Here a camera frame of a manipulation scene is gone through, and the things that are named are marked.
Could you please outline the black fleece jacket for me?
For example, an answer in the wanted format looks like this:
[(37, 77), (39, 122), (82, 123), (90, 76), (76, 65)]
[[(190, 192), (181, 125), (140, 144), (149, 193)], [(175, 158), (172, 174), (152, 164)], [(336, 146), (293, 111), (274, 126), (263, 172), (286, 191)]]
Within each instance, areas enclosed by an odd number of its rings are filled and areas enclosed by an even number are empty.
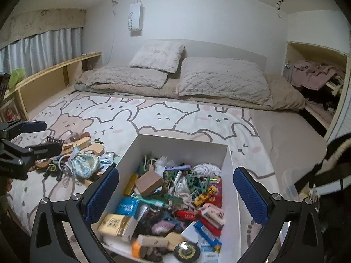
[(330, 142), (327, 146), (327, 153), (323, 161), (315, 164), (315, 166), (307, 174), (301, 177), (294, 184), (297, 192), (299, 193), (307, 185), (307, 183), (310, 183), (312, 178), (321, 170), (326, 172), (327, 170), (334, 168), (347, 150), (350, 150), (350, 133), (344, 134), (332, 140), (332, 142)]

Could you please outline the yellow white small box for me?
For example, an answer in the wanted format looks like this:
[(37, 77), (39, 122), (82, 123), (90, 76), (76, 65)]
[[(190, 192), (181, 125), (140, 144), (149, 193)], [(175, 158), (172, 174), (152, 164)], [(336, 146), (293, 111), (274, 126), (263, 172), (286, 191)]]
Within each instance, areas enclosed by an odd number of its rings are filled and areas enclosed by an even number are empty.
[(138, 222), (133, 216), (107, 214), (98, 227), (104, 236), (119, 238), (124, 242), (131, 241)]

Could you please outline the closet with clothes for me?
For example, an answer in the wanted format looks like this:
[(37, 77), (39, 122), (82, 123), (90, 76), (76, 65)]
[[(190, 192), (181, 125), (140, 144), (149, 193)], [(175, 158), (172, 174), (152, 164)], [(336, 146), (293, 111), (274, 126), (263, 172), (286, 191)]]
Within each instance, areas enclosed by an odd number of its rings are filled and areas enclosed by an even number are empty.
[(350, 54), (321, 45), (288, 42), (283, 77), (305, 99), (301, 115), (326, 140), (346, 102)]

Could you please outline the beige fluffy pillow small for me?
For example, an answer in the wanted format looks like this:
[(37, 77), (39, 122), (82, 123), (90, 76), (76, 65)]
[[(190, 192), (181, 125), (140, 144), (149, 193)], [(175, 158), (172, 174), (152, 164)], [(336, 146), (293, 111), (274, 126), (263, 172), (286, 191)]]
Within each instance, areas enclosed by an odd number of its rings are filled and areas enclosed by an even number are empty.
[(136, 52), (129, 65), (174, 74), (185, 48), (182, 42), (149, 39)]

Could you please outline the black round tin gold emblem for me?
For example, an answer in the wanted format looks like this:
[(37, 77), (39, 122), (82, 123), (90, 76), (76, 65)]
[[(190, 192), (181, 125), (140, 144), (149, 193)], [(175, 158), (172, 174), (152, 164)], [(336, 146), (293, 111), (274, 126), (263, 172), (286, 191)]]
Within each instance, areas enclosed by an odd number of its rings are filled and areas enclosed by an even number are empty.
[(176, 245), (173, 254), (180, 262), (195, 262), (200, 257), (201, 250), (197, 244), (183, 241)]

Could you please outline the cartoon animal bed sheet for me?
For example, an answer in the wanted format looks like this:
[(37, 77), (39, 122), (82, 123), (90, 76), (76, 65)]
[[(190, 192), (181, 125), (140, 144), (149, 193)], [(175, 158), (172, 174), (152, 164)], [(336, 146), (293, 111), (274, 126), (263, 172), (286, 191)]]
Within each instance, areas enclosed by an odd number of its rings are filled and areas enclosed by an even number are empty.
[(298, 113), (249, 110), (196, 102), (128, 99), (98, 94), (73, 93), (36, 116), (47, 130), (21, 134), (15, 144), (41, 144), (52, 136), (65, 139), (73, 132), (88, 132), (103, 142), (105, 150), (128, 154), (132, 165), (120, 168), (120, 182), (106, 206), (112, 213), (131, 175), (145, 154), (162, 155), (174, 162), (221, 165), (228, 157), (222, 179), (245, 167), (270, 192), (282, 192), (286, 171), (298, 176), (320, 162), (327, 143)]

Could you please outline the beige blanket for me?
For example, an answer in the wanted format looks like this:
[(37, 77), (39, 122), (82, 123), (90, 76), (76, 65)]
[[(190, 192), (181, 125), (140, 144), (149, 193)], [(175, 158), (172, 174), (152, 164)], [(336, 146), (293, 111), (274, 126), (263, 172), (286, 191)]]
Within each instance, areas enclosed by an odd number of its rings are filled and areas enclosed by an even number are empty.
[(219, 105), (236, 106), (258, 110), (302, 110), (306, 101), (283, 77), (275, 74), (266, 76), (269, 97), (262, 103), (245, 100), (247, 93), (230, 93), (215, 96), (208, 88), (195, 93), (195, 86), (181, 79), (170, 78), (166, 73), (153, 69), (132, 69), (125, 66), (101, 67), (75, 76), (75, 89), (94, 93), (124, 93), (144, 97), (200, 101)]

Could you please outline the beige fluffy pillow large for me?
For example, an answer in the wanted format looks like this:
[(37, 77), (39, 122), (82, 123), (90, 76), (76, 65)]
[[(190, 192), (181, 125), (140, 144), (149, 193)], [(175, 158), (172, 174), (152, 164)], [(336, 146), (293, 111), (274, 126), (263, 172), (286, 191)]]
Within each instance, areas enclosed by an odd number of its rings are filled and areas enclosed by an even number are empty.
[(175, 92), (179, 96), (225, 97), (258, 105), (271, 97), (259, 66), (238, 58), (185, 58)]

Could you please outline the wooden headboard shelf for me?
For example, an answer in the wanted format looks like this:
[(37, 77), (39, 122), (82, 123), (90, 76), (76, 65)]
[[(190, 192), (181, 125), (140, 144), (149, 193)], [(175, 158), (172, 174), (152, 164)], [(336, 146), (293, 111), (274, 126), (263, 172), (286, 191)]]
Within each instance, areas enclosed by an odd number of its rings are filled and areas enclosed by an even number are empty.
[(11, 115), (30, 120), (57, 99), (75, 91), (76, 78), (101, 64), (102, 52), (83, 54), (53, 65), (23, 79), (7, 90), (1, 104), (1, 118)]

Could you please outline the brown cardboard block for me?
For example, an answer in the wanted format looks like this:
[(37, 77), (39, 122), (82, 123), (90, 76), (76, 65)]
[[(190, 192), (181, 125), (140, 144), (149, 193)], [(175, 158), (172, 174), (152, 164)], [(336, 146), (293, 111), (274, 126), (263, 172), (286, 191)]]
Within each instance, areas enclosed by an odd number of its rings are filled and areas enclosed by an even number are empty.
[(136, 181), (136, 188), (140, 195), (145, 197), (154, 193), (154, 191), (164, 184), (163, 178), (154, 170), (149, 170)]

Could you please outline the brown hair claw clip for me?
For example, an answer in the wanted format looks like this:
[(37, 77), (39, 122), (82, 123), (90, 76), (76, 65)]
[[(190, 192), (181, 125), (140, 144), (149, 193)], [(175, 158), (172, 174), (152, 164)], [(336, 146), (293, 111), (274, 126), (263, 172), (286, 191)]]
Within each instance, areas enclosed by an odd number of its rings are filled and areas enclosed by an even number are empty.
[(63, 146), (65, 143), (65, 140), (47, 135), (47, 142), (58, 143), (59, 145)]

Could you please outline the grey curtain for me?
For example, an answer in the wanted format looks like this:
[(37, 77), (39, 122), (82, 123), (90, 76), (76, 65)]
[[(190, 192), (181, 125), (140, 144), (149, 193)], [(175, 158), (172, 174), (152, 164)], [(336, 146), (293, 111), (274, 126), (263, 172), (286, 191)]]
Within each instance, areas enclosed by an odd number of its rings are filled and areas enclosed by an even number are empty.
[(48, 31), (1, 49), (1, 72), (23, 69), (26, 77), (82, 55), (82, 28)]

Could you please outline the blue floral fabric pouch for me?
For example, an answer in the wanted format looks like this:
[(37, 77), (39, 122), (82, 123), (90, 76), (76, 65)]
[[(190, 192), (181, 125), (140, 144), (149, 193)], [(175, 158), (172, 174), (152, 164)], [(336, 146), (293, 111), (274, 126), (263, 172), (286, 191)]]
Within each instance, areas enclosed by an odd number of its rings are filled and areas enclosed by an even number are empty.
[(68, 166), (76, 177), (88, 179), (100, 169), (100, 162), (94, 154), (79, 153), (68, 159)]

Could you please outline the clear plastic container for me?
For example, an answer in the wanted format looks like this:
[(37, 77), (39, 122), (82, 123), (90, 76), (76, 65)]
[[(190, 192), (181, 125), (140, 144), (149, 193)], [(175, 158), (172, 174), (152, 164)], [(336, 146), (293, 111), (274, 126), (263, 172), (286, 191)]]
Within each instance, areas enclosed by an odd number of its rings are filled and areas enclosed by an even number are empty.
[(282, 175), (283, 196), (285, 199), (300, 202), (310, 198), (319, 205), (320, 195), (316, 190), (315, 177), (320, 170), (320, 165), (313, 168), (290, 168)]

